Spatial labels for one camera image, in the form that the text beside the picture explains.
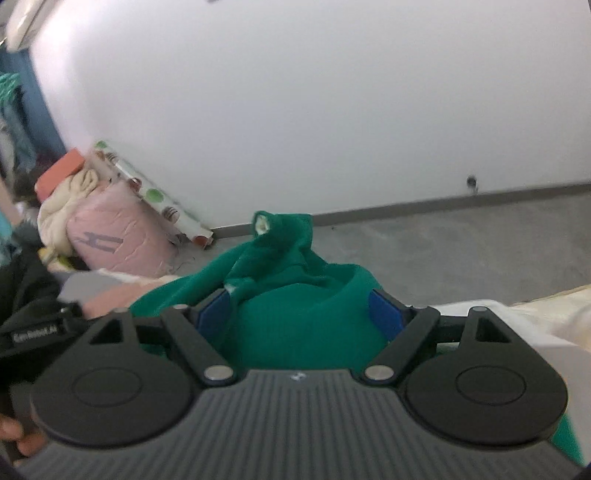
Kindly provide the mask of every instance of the green towel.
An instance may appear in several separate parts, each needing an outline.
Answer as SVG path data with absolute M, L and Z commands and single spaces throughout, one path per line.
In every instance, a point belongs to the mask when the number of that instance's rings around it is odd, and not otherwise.
M 253 235 L 201 272 L 141 297 L 132 313 L 195 305 L 224 285 L 235 315 L 214 347 L 235 368 L 363 370 L 386 345 L 368 315 L 376 279 L 316 255 L 310 215 L 257 212 Z

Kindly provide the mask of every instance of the gray floor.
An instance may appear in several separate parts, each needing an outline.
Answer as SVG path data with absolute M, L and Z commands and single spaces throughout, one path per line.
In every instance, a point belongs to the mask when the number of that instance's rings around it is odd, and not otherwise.
M 220 239 L 177 274 L 247 239 Z M 364 266 L 407 304 L 512 304 L 591 283 L 591 194 L 317 227 L 313 248 Z

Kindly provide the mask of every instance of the white wall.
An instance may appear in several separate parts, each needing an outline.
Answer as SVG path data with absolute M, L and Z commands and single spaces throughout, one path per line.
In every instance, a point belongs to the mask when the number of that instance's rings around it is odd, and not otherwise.
M 32 57 L 210 226 L 591 177 L 587 0 L 62 0 Z

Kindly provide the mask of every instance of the finger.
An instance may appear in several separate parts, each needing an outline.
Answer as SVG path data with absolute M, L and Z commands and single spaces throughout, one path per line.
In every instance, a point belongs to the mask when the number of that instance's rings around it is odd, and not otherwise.
M 23 435 L 19 421 L 0 415 L 0 440 L 18 440 Z
M 37 431 L 27 435 L 17 442 L 18 451 L 25 457 L 35 455 L 47 443 L 47 438 L 41 432 Z

